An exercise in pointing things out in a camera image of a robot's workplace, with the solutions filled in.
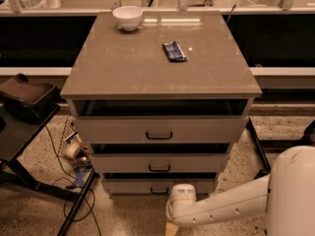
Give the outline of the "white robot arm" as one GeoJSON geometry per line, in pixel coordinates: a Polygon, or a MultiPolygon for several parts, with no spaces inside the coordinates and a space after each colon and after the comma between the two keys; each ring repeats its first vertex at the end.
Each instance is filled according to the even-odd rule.
{"type": "Polygon", "coordinates": [[[315,147],[291,147],[276,158],[268,175],[201,201],[192,185],[178,184],[165,214],[165,236],[175,236],[180,227],[259,215],[266,219],[266,236],[314,236],[315,147]]]}

